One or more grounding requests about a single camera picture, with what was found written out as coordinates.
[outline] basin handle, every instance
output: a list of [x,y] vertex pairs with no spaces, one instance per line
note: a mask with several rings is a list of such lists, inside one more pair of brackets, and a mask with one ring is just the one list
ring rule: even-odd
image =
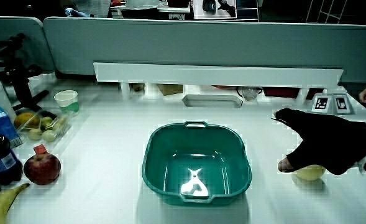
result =
[[180,194],[180,197],[184,203],[211,203],[213,200],[211,195],[204,197]]
[[206,128],[208,124],[204,121],[186,121],[184,125],[187,128]]

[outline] black glove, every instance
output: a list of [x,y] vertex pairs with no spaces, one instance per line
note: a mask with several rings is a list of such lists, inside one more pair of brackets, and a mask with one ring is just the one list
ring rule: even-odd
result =
[[366,156],[366,123],[288,108],[275,113],[277,121],[289,126],[303,139],[288,158],[293,172],[317,164],[335,175],[343,174]]

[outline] yellow banana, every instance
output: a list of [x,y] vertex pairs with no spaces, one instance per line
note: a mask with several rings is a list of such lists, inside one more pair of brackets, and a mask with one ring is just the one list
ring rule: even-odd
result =
[[29,186],[28,183],[9,190],[0,191],[0,224],[6,223],[6,215],[17,195]]

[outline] green plastic basin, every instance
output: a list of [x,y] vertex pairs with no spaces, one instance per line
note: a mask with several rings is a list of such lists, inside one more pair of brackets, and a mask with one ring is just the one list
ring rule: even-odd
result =
[[150,189],[174,205],[225,205],[252,181],[240,136],[202,121],[155,130],[147,144],[142,177]]

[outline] cardboard box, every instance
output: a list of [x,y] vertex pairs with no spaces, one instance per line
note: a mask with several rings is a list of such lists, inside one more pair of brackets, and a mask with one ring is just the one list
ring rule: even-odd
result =
[[157,86],[164,96],[172,95],[172,94],[176,94],[176,93],[182,93],[184,90],[184,85],[157,84]]

